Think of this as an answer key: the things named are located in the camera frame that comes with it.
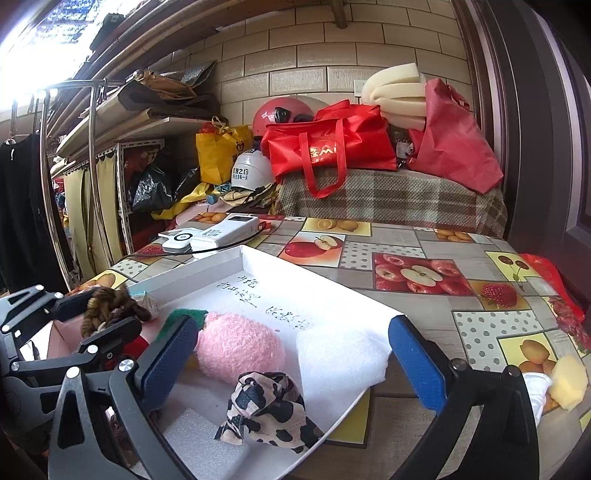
yellow sponge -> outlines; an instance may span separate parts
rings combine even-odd
[[[570,411],[581,403],[589,379],[579,358],[573,355],[559,358],[550,378],[552,378],[552,386],[548,392],[562,408]]]

table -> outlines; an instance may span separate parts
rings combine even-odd
[[[572,354],[591,372],[591,355],[578,351],[558,327],[550,306],[557,293],[504,240],[386,223],[259,217],[271,229],[249,242],[250,246],[404,312],[449,358],[465,358],[473,368],[500,372],[508,364],[526,360],[519,346],[532,339],[549,351],[549,359]],[[183,225],[187,226],[205,229],[210,225]],[[164,240],[159,238],[140,252],[162,252]],[[302,248],[307,257],[301,256]],[[128,258],[98,277],[114,275],[116,288],[192,261],[191,255]],[[482,292],[489,284],[505,285],[501,287],[505,294],[514,292],[508,294],[509,301],[500,300],[514,304],[501,307],[487,299]],[[590,417],[589,389],[583,402],[570,412],[548,403],[538,427],[540,478],[549,478],[561,465]],[[458,466],[478,418],[479,410],[473,408],[442,473]],[[389,479],[432,419],[433,413],[421,406],[392,356],[386,381],[371,388],[330,440],[288,478]]]

wall socket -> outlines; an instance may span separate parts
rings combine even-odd
[[[356,96],[356,97],[361,96],[361,90],[363,90],[364,85],[365,85],[365,80],[353,80],[354,96]]]

white device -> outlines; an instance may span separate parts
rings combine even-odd
[[[201,231],[201,235],[190,240],[191,250],[209,250],[220,248],[244,240],[259,231],[259,219],[245,215],[229,216],[217,225]]]
[[[202,234],[198,228],[183,228],[182,230],[171,230],[166,233],[159,233],[158,236],[168,238],[162,244],[162,250],[176,254],[191,249],[191,239]]]

plaid blanket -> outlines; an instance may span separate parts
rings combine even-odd
[[[319,188],[336,181],[335,168],[314,171]],[[507,209],[499,189],[479,195],[459,183],[410,170],[347,171],[328,198],[308,192],[301,171],[286,174],[274,211],[278,215],[442,228],[502,237]]]

